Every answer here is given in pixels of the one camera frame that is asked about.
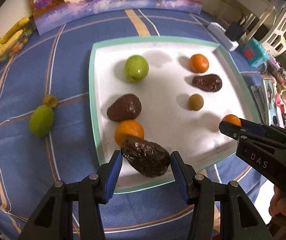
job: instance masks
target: power strip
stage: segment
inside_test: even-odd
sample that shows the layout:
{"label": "power strip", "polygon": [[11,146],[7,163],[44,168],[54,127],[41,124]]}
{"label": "power strip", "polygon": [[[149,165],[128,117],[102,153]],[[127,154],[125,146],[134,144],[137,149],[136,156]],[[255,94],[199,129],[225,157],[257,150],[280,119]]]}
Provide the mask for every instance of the power strip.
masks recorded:
{"label": "power strip", "polygon": [[238,47],[237,41],[231,41],[225,36],[225,29],[216,22],[211,22],[207,29],[215,35],[220,42],[229,50],[234,51]]}

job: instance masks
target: white plastic chair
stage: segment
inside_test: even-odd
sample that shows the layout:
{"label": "white plastic chair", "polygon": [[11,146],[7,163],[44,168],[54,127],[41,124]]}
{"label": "white plastic chair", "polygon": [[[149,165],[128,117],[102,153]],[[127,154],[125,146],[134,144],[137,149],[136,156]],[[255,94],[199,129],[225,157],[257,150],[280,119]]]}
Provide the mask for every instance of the white plastic chair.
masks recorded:
{"label": "white plastic chair", "polygon": [[275,24],[265,37],[260,40],[260,43],[274,57],[286,50],[286,4]]}

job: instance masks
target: tray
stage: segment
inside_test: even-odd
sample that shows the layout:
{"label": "tray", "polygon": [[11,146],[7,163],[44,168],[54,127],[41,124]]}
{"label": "tray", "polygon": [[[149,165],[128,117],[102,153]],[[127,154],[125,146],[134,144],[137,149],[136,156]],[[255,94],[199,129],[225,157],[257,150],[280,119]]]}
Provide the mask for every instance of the tray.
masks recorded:
{"label": "tray", "polygon": [[[188,68],[191,55],[201,53],[209,60],[206,74],[222,79],[216,93],[192,87],[195,76]],[[149,63],[147,77],[140,83],[128,83],[124,64],[132,55],[142,55]],[[233,113],[259,122],[254,101],[230,54],[217,43],[171,36],[129,37],[95,43],[89,66],[90,109],[99,164],[109,161],[115,149],[114,131],[118,123],[107,118],[107,108],[120,96],[133,93],[142,103],[136,119],[145,139],[163,146],[169,153],[180,152],[185,163],[196,171],[233,154],[236,141],[218,130],[221,119]],[[187,109],[188,98],[200,94],[203,108]],[[172,182],[171,168],[157,178],[147,178],[123,159],[115,193],[148,189]]]}

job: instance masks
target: metal bolt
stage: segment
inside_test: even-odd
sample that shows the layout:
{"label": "metal bolt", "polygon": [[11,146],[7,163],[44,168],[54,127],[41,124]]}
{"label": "metal bolt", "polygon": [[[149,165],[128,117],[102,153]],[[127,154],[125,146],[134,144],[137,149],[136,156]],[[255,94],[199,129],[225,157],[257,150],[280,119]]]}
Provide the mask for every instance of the metal bolt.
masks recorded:
{"label": "metal bolt", "polygon": [[63,186],[63,181],[61,181],[61,180],[56,181],[56,182],[54,183],[54,186],[55,186],[55,187],[62,187],[62,186]]}
{"label": "metal bolt", "polygon": [[98,178],[99,178],[99,176],[96,173],[92,173],[89,175],[89,179],[96,180]]}
{"label": "metal bolt", "polygon": [[238,187],[238,182],[236,181],[236,180],[232,180],[231,182],[230,182],[230,185],[232,186],[232,187]]}
{"label": "metal bolt", "polygon": [[203,180],[204,179],[204,176],[202,174],[196,174],[195,175],[195,179],[197,180]]}

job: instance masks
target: banana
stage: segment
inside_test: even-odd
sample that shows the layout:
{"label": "banana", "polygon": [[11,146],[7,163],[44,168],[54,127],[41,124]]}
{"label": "banana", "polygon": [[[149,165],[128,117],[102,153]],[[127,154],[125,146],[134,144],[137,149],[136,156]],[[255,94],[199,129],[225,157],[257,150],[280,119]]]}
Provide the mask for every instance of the banana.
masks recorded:
{"label": "banana", "polygon": [[15,32],[14,35],[12,35],[6,43],[1,44],[0,42],[0,56],[17,42],[17,39],[22,35],[23,32],[24,30],[20,29],[17,32]]}
{"label": "banana", "polygon": [[12,26],[11,29],[8,30],[8,32],[2,38],[0,38],[0,43],[5,44],[17,31],[23,29],[26,25],[28,25],[32,19],[33,16],[26,16],[20,19],[16,24]]}

